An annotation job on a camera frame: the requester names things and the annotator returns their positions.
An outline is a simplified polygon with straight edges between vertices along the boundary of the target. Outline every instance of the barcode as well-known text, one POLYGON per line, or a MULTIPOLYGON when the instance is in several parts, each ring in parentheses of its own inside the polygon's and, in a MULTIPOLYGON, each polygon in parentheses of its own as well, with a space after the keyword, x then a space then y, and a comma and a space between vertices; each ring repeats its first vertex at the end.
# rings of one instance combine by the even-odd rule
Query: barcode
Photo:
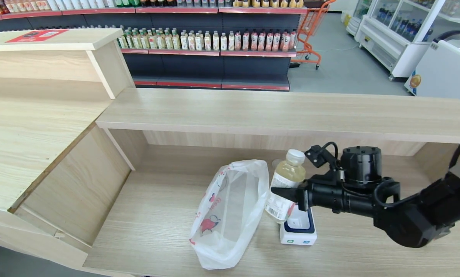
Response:
POLYGON ((281 219, 282 215, 279 213, 277 210, 274 210, 273 208, 267 206, 266 207, 267 212, 272 214, 276 219, 281 219))

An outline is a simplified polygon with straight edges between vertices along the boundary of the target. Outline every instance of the robotic arm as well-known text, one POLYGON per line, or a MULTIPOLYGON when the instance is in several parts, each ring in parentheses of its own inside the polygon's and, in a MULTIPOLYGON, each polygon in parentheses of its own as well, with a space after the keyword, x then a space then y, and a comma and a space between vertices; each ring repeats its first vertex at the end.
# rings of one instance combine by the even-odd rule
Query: robotic arm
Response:
POLYGON ((447 174, 419 193, 400 199, 400 184, 381 175, 381 149, 349 147, 338 159, 338 147, 329 142, 314 145, 305 156, 319 168, 329 171, 313 175, 298 188, 271 188, 277 195, 298 203, 302 211, 319 206, 332 212, 348 212, 372 217, 374 226, 405 247, 423 247, 448 235, 460 221, 460 144, 447 174), (333 145, 333 156, 326 147, 333 145), (393 203, 386 203, 388 198, 393 203))

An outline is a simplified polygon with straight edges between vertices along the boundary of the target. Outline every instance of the display fridge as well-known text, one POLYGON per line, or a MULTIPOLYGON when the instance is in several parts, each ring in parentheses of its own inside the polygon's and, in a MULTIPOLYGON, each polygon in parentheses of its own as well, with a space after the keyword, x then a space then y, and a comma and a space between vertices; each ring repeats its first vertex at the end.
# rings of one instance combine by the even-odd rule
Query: display fridge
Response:
POLYGON ((348 31, 348 33, 352 34, 353 36, 356 35, 356 32, 360 27, 361 19, 365 14, 368 14, 370 5, 372 5, 372 0, 358 1, 358 4, 356 4, 355 12, 353 12, 353 16, 351 17, 350 21, 348 21, 348 26, 346 26, 346 31, 348 31))
POLYGON ((409 77, 435 38, 460 30, 460 0, 374 0, 355 40, 389 71, 409 77))

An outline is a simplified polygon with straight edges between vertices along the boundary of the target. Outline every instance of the white device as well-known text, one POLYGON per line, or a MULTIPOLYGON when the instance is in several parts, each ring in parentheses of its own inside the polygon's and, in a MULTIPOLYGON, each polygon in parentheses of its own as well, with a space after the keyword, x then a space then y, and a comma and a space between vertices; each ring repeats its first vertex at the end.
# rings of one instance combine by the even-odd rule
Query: white device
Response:
POLYGON ((460 33, 434 40, 404 86, 416 96, 460 100, 460 33))
POLYGON ((281 223, 279 238, 282 244, 314 244, 317 239, 317 231, 312 209, 304 212, 298 209, 298 205, 295 205, 289 219, 281 223))

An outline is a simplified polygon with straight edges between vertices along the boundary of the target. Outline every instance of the gray floor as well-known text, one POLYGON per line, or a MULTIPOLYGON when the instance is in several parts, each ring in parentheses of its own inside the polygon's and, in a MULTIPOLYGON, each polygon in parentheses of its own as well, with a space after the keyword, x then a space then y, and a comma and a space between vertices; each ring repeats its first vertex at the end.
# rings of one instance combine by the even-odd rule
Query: gray floor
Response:
MULTIPOLYGON (((346 34, 339 14, 328 14, 311 38, 323 56, 319 70, 315 64, 291 68, 288 78, 293 92, 366 93, 406 95, 404 81, 388 80, 388 72, 346 34)), ((79 272, 47 260, 19 254, 0 247, 0 277, 99 277, 79 272)))

